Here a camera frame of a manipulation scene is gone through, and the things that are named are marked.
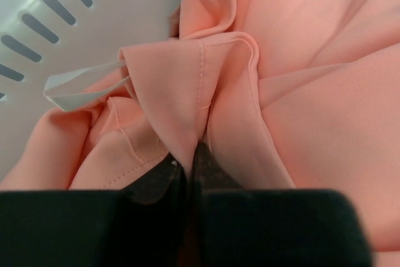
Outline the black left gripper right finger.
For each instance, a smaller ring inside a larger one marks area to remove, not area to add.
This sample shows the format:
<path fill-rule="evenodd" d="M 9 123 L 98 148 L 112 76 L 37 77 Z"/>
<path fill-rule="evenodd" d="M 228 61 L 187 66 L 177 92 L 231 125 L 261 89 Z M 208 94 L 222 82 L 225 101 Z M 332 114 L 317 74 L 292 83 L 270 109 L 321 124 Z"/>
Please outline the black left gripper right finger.
<path fill-rule="evenodd" d="M 372 266 L 351 202 L 331 189 L 246 189 L 207 145 L 193 159 L 203 266 Z"/>

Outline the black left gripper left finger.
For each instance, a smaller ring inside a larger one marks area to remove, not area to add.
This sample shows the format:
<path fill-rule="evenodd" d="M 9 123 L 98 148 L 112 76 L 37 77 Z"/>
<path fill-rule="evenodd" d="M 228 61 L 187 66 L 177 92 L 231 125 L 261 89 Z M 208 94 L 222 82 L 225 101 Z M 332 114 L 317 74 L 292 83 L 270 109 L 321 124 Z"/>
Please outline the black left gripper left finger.
<path fill-rule="evenodd" d="M 186 179 L 167 155 L 120 190 L 1 193 L 2 266 L 176 266 Z"/>

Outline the coral pink skirt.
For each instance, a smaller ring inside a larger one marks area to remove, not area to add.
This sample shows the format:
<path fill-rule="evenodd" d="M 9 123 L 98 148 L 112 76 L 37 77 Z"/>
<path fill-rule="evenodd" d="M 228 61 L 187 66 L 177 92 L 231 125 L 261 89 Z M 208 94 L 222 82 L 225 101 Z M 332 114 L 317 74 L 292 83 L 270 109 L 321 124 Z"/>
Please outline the coral pink skirt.
<path fill-rule="evenodd" d="M 182 0 L 37 123 L 2 190 L 121 189 L 205 142 L 247 188 L 331 188 L 399 265 L 399 0 Z"/>

